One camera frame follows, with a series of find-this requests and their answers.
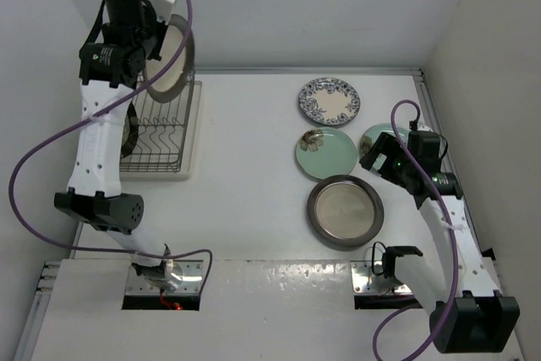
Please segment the large grey rim plate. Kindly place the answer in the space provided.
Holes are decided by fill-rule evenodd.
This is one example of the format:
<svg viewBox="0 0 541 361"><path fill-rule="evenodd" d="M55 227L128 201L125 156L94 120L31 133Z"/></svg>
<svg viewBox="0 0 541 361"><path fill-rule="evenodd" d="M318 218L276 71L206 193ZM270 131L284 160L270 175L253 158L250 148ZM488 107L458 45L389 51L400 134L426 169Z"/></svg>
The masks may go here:
<svg viewBox="0 0 541 361"><path fill-rule="evenodd" d="M375 189L351 175L318 182L309 193L306 215L320 239L337 249L364 246L380 232L385 208Z"/></svg>

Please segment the teal flower plate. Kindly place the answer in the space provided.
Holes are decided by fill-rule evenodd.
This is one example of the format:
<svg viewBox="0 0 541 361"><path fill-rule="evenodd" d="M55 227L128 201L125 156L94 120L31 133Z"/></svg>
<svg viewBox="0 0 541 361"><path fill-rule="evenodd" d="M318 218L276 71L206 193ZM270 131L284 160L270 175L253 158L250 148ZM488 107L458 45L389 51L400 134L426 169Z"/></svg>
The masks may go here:
<svg viewBox="0 0 541 361"><path fill-rule="evenodd" d="M369 152L381 134L389 134L391 137L396 137L390 123L379 123L370 127L363 133L359 142L360 158Z"/></svg>
<svg viewBox="0 0 541 361"><path fill-rule="evenodd" d="M298 139L295 159L305 174L322 180L348 175L358 162L358 153L347 134L323 127L308 130Z"/></svg>

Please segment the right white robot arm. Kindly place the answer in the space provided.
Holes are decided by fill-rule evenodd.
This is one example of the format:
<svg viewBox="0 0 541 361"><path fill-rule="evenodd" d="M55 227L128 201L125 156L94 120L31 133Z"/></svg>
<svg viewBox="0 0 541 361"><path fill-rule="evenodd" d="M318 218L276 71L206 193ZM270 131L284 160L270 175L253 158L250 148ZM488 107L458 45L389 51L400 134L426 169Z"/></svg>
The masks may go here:
<svg viewBox="0 0 541 361"><path fill-rule="evenodd" d="M408 140L382 133L360 160L369 170L383 156L379 175L405 189L429 227L439 256L436 272L415 246L388 246L382 272L409 287L429 315L430 338L440 353L500 353L520 316L483 263L465 219L462 188L443 172L442 136L412 131Z"/></svg>

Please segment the dark checkered rim plate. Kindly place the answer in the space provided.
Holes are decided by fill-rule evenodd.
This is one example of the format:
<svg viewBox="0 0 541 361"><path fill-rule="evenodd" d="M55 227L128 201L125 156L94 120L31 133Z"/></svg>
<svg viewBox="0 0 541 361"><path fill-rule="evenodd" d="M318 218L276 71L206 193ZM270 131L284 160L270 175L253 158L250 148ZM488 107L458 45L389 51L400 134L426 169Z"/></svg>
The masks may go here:
<svg viewBox="0 0 541 361"><path fill-rule="evenodd" d="M123 137L122 145L120 150L120 157L126 158L130 156L139 139L139 119L137 112L135 110L134 104L132 102L128 105L128 110L126 113L124 126L123 126Z"/></svg>

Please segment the blue floral pattern plate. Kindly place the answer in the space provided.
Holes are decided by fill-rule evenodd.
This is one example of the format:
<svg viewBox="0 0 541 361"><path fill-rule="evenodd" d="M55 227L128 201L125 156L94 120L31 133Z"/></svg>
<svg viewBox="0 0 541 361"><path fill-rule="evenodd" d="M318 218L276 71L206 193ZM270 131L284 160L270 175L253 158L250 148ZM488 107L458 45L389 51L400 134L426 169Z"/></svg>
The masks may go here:
<svg viewBox="0 0 541 361"><path fill-rule="evenodd" d="M361 98L348 82L332 77L312 79L298 94L301 112L315 123L342 126L361 110Z"/></svg>

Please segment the grey rim cream plate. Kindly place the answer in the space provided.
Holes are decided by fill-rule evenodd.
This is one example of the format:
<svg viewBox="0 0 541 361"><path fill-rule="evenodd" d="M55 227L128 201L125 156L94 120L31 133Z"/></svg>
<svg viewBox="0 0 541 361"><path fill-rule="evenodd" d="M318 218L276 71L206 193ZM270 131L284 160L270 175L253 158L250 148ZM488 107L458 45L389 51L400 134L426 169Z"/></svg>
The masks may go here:
<svg viewBox="0 0 541 361"><path fill-rule="evenodd" d="M149 96L157 103L165 104L174 100L180 96L190 81L190 75L194 70L195 42L192 33L186 35L187 27L188 21L184 17L173 14L161 47L161 60L146 61L145 69L142 72L143 81L155 77L160 70L170 63L181 42L184 38L187 38L182 52L171 67L146 90Z"/></svg>

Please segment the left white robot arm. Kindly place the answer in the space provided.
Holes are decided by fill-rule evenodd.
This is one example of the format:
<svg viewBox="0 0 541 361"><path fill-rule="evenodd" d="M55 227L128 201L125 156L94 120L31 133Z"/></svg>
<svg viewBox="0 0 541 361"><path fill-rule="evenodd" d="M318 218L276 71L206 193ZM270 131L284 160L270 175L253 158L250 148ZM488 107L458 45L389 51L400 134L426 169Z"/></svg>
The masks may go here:
<svg viewBox="0 0 541 361"><path fill-rule="evenodd" d="M128 251L138 276L173 293L180 271L170 249L142 225L145 204L125 194L120 182L123 127L139 75L149 59L158 59L167 24L177 0L102 0L108 22L96 19L79 50L82 117L73 173L54 206L74 219L105 233Z"/></svg>

